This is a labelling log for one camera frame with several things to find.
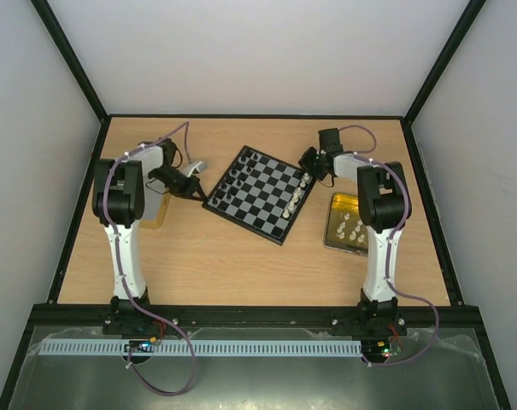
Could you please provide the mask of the silver metal tin tray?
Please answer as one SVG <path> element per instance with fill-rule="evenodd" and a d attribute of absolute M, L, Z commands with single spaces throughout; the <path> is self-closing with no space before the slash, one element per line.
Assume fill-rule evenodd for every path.
<path fill-rule="evenodd" d="M 144 191 L 144 213 L 139 227 L 148 230 L 159 229 L 164 221 L 170 198 L 169 193 L 159 194 L 146 189 Z"/>

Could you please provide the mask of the black white chess board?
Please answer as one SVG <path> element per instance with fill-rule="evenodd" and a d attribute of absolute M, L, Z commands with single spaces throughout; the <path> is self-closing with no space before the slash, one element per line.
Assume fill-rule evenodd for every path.
<path fill-rule="evenodd" d="M 281 245 L 314 184 L 315 178 L 300 167 L 245 145 L 203 208 Z"/>

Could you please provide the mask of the gold metal tin tray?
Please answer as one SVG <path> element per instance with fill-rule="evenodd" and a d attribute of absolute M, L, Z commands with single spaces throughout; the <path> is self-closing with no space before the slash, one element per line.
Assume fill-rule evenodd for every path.
<path fill-rule="evenodd" d="M 323 244 L 328 249 L 367 256 L 367 228 L 359 215 L 356 196 L 345 193 L 332 195 Z"/>

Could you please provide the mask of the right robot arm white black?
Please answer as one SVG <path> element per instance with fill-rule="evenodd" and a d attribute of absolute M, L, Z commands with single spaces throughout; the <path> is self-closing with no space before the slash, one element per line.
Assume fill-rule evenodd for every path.
<path fill-rule="evenodd" d="M 339 128 L 318 131 L 319 147 L 309 148 L 299 165 L 312 177 L 356 182 L 358 213 L 367 228 L 367 276 L 357 304 L 356 323 L 373 335 L 397 323 L 395 276 L 398 245 L 412 212 L 403 166 L 346 150 Z"/>

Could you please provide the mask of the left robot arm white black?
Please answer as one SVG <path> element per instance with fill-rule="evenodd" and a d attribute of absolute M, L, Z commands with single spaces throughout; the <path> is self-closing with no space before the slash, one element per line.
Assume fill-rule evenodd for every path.
<path fill-rule="evenodd" d="M 172 165 L 179 149 L 171 139 L 141 143 L 117 159 L 101 159 L 95 168 L 91 207 L 107 235 L 114 269 L 109 323 L 121 333 L 143 333 L 156 324 L 161 331 L 175 327 L 150 311 L 139 248 L 139 228 L 146 213 L 145 185 L 159 181 L 178 198 L 206 199 L 199 173 L 205 161 L 189 161 L 182 170 Z"/>

